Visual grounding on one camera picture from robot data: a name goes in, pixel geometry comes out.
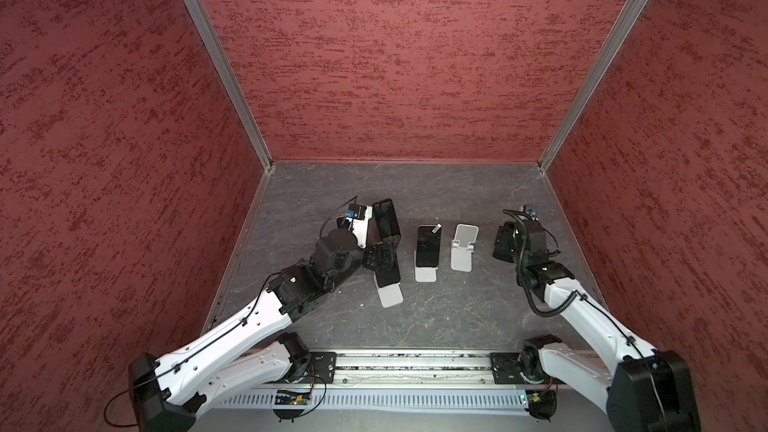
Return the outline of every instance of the aluminum frame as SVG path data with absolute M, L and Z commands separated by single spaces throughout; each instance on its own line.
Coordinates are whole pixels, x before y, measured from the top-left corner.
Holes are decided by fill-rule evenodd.
M 275 168 L 276 167 L 273 166 L 270 169 L 264 169 L 264 174 L 262 175 L 261 180 L 259 180 L 259 186 L 256 188 L 254 200 L 251 202 L 248 214 L 245 216 L 243 227 L 240 228 L 240 234 L 237 235 L 237 241 L 232 249 L 232 255 L 230 255 L 230 260 L 226 264 L 226 269 L 224 270 L 224 275 L 221 277 L 221 282 L 219 282 L 219 288 L 216 290 L 214 302 L 208 311 L 205 323 L 203 324 L 203 330 L 200 332 L 201 335 L 211 330 L 216 326 L 216 322 L 221 320 L 226 296 L 230 292 L 235 272 L 243 259 L 245 245 L 248 243 L 250 235 L 254 232 L 256 218 L 259 216 L 259 212 L 261 212 L 261 206 L 264 203 L 264 197 L 266 197 L 266 190 Z
M 589 274 L 590 276 L 594 277 L 592 269 L 589 266 L 589 262 L 587 262 L 587 258 L 584 256 L 584 251 L 581 249 L 581 245 L 578 243 L 578 239 L 576 238 L 576 234 L 571 227 L 571 223 L 568 221 L 568 216 L 565 214 L 565 209 L 563 209 L 563 205 L 560 203 L 560 198 L 558 198 L 558 194 L 554 191 L 552 181 L 544 171 L 542 171 L 542 178 L 544 179 L 544 187 L 546 187 L 547 193 L 554 203 L 554 213 L 557 215 L 558 221 L 563 226 L 565 241 L 571 246 L 571 251 L 576 258 L 576 263 L 578 264 L 581 271 L 583 271 L 582 273 Z M 598 283 L 594 284 L 593 292 L 596 292 L 596 294 L 594 294 L 595 300 L 597 300 L 600 305 L 608 309 L 608 306 L 606 305 L 605 299 L 603 297 L 603 293 L 600 291 L 600 285 Z
M 240 121 L 243 123 L 243 128 L 248 134 L 251 145 L 253 145 L 256 154 L 261 161 L 261 165 L 264 170 L 269 170 L 272 167 L 272 156 L 270 151 L 266 148 L 266 143 L 261 135 L 259 126 L 256 124 L 254 114 L 251 113 L 248 101 L 243 94 L 243 90 L 240 88 L 240 84 L 237 81 L 235 72 L 232 70 L 232 65 L 226 58 L 224 48 L 219 42 L 219 36 L 216 34 L 214 24 L 211 23 L 210 17 L 205 10 L 202 0 L 184 0 L 184 4 L 187 6 L 187 10 L 192 16 L 192 21 L 197 27 L 197 32 L 203 39 L 205 48 L 210 54 L 210 59 L 216 66 L 216 71 L 219 73 L 226 93 L 229 94 L 232 104 L 235 106 L 237 115 L 240 117 Z
M 552 165 L 552 161 L 565 143 L 565 139 L 568 137 L 571 129 L 573 129 L 590 97 L 592 97 L 592 93 L 598 88 L 603 75 L 605 75 L 605 72 L 613 62 L 614 57 L 616 57 L 621 45 L 627 39 L 630 30 L 632 30 L 634 23 L 638 21 L 638 17 L 647 3 L 648 0 L 627 0 L 624 3 L 624 7 L 616 18 L 614 26 L 610 29 L 605 42 L 603 42 L 598 56 L 592 62 L 592 67 L 587 72 L 581 88 L 576 92 L 576 97 L 571 102 L 570 107 L 560 121 L 560 125 L 558 125 L 557 130 L 552 135 L 547 149 L 544 150 L 542 158 L 539 160 L 538 164 L 543 172 L 546 172 Z
M 520 350 L 351 348 L 314 351 L 336 354 L 334 377 L 333 382 L 328 383 L 329 389 L 540 390 L 546 386 L 494 383 L 491 354 Z M 597 367 L 604 367 L 594 351 L 574 352 Z M 285 384 L 260 384 L 253 389 L 285 387 Z M 565 384 L 560 387 L 571 388 Z

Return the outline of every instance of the black mounting plate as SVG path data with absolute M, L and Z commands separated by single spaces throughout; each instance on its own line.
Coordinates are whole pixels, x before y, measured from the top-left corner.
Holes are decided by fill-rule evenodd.
M 322 378 L 327 384 L 333 382 L 333 375 L 336 372 L 336 352 L 310 352 L 312 359 L 306 368 L 306 374 L 299 380 L 291 381 L 288 379 L 275 380 L 273 384 L 308 384 L 312 367 L 315 368 L 315 375 Z
M 491 372 L 493 372 L 493 383 L 496 385 L 536 385 L 526 382 L 520 375 L 520 367 L 518 366 L 517 352 L 494 352 L 491 354 Z M 549 383 L 549 380 L 543 382 L 543 385 Z M 553 379 L 552 384 L 563 384 L 564 382 L 558 379 Z

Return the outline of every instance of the red wall panel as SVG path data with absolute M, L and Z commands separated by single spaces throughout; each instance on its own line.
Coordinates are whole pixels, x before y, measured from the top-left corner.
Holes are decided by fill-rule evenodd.
M 0 429 L 96 430 L 201 330 L 260 165 L 181 0 L 0 14 Z
M 279 159 L 535 162 L 625 0 L 204 0 Z
M 550 169 L 605 300 L 768 427 L 768 0 L 650 0 Z

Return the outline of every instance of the gray marble floor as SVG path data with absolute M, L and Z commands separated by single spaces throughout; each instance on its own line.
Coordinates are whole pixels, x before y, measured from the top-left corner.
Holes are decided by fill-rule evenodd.
M 577 265 L 534 166 L 280 163 L 226 296 L 224 316 L 250 301 L 268 274 L 308 258 L 322 222 L 355 194 L 361 204 L 394 201 L 405 300 L 382 308 L 373 273 L 360 269 L 321 308 L 291 326 L 308 347 L 516 350 L 526 338 L 552 333 L 571 347 L 588 348 L 562 318 L 533 314 L 514 283 L 512 265 L 492 257 L 497 228 L 506 219 L 502 209 L 535 204 L 542 224 L 560 241 L 557 260 L 602 302 L 594 279 Z M 438 280 L 416 282 L 416 229 L 436 223 L 443 226 Z M 472 272 L 450 268 L 459 223 L 480 228 Z

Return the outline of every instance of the smartphone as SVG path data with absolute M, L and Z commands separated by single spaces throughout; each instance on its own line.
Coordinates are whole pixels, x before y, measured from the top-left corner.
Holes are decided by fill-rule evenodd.
M 416 234 L 416 266 L 437 268 L 440 260 L 442 227 L 418 226 Z
M 385 198 L 373 205 L 373 218 L 376 220 L 376 226 L 379 228 L 379 237 L 381 239 L 396 237 L 400 235 L 400 225 L 397 223 L 395 214 L 395 205 L 390 198 Z

